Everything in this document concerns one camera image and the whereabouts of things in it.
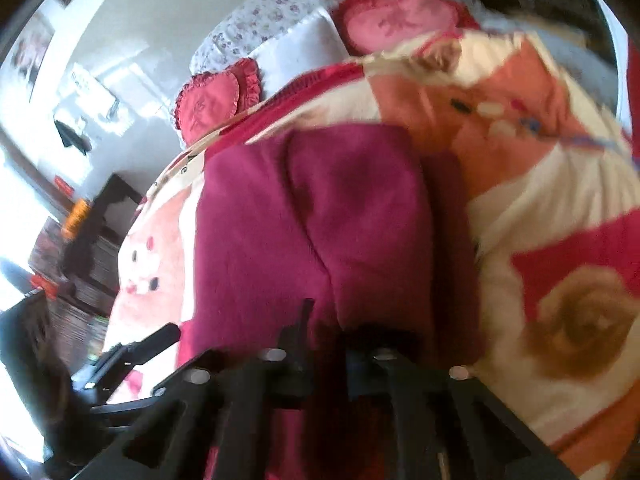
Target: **cartoon print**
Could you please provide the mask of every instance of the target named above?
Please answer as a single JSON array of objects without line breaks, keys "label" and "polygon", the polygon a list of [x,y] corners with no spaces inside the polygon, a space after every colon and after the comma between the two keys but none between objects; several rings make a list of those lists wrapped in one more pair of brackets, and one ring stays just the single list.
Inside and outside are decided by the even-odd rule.
[{"label": "cartoon print", "polygon": [[420,50],[416,61],[427,70],[452,73],[458,67],[461,56],[460,41],[450,38],[429,42],[427,47]]},{"label": "cartoon print", "polygon": [[151,333],[180,321],[184,293],[184,247],[178,219],[191,187],[169,199],[127,235],[121,248],[122,290],[111,325]]},{"label": "cartoon print", "polygon": [[523,342],[549,377],[586,379],[616,361],[640,314],[640,211],[516,254]]}]

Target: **bedroom wall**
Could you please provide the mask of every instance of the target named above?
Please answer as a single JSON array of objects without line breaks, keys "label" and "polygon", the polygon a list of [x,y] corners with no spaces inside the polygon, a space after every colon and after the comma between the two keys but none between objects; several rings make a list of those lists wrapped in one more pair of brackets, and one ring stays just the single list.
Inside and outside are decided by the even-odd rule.
[{"label": "bedroom wall", "polygon": [[[8,128],[15,130],[12,136],[46,178],[53,181],[60,175],[68,181],[75,189],[74,200],[93,198],[115,172],[144,193],[180,151],[170,109],[190,78],[191,56],[243,1],[100,0],[87,13],[89,19],[69,20],[75,27],[72,33],[54,35],[30,110],[18,114],[10,107],[6,111],[11,117],[0,120],[15,125]],[[65,12],[72,6],[88,9],[79,3],[73,0]],[[101,121],[83,107],[69,81],[76,63],[119,99],[116,120]],[[83,133],[92,146],[88,156],[62,147],[53,117],[67,124],[86,123]],[[108,218],[121,234],[128,229],[133,208],[124,207]]]},{"label": "bedroom wall", "polygon": [[72,60],[92,70],[115,52],[130,57],[145,51],[150,56],[145,64],[157,72],[159,86],[171,93],[190,76],[191,56],[204,37],[243,1],[106,0]]}]

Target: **pillow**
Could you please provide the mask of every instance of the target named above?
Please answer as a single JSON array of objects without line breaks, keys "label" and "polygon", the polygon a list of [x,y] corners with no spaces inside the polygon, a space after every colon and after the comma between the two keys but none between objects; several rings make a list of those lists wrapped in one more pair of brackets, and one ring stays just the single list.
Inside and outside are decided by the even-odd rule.
[{"label": "pillow", "polygon": [[175,100],[175,127],[191,146],[216,126],[260,102],[258,67],[242,58],[224,72],[191,78]]},{"label": "pillow", "polygon": [[452,0],[345,0],[334,16],[350,52],[359,56],[434,30],[479,28],[466,7]]},{"label": "pillow", "polygon": [[349,53],[329,13],[319,8],[265,41],[250,57],[258,63],[262,97],[267,99],[300,74],[344,61]]}]

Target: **bed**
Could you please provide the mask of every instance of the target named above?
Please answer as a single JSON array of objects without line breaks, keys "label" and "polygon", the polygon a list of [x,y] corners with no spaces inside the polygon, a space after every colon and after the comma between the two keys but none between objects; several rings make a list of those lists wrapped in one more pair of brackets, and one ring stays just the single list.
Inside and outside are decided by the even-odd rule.
[{"label": "bed", "polygon": [[[296,27],[289,21],[297,14],[276,20],[267,10],[290,2],[259,1],[214,29],[192,72],[222,73],[270,35],[280,41],[280,28]],[[148,395],[206,348],[225,349],[232,364],[274,345],[309,294],[319,356],[366,323],[417,332],[418,361],[472,365],[576,475],[611,478],[640,420],[640,183],[630,140],[602,105],[615,90],[585,89],[602,90],[610,73],[583,49],[545,41],[543,31],[514,32],[524,26],[476,0],[452,1],[464,3],[479,27],[419,34],[302,73],[232,113],[158,177],[120,251],[121,291],[106,346],[139,340],[166,322],[178,322],[182,338],[136,370],[113,402]],[[306,16],[316,4],[289,8]],[[247,12],[266,12],[264,36],[253,34],[258,21],[247,22]],[[566,70],[556,61],[561,51],[567,64],[580,53],[595,68]],[[604,79],[591,79],[600,68]],[[341,152],[348,146],[351,153]],[[358,153],[376,146],[395,157],[392,167],[375,159],[387,180],[377,180],[377,170],[352,171],[374,160]],[[406,172],[395,173],[398,167]],[[336,194],[351,189],[347,182],[363,193],[386,190],[388,200],[374,214],[368,204],[375,201]],[[398,185],[390,190],[389,182]],[[408,193],[400,202],[399,189]],[[303,200],[300,190],[342,198]],[[337,212],[336,203],[345,207]],[[274,218],[288,226],[283,237]],[[315,263],[312,270],[283,263],[287,244],[291,252],[295,244],[302,252],[313,247],[303,258]],[[412,250],[418,245],[423,250]],[[419,276],[428,276],[427,285],[416,290]],[[424,308],[390,308],[388,298],[391,306]],[[379,428],[345,409],[336,419],[353,422],[353,433],[341,433],[320,411],[323,434],[338,449],[352,449],[348,442],[377,449]],[[295,440],[306,422],[289,419],[279,428]],[[293,478],[301,465],[283,453],[275,451],[271,471]],[[357,455],[331,462],[351,464]],[[314,462],[321,456],[316,449],[304,460],[322,467]],[[324,478],[339,474],[328,467]]]}]

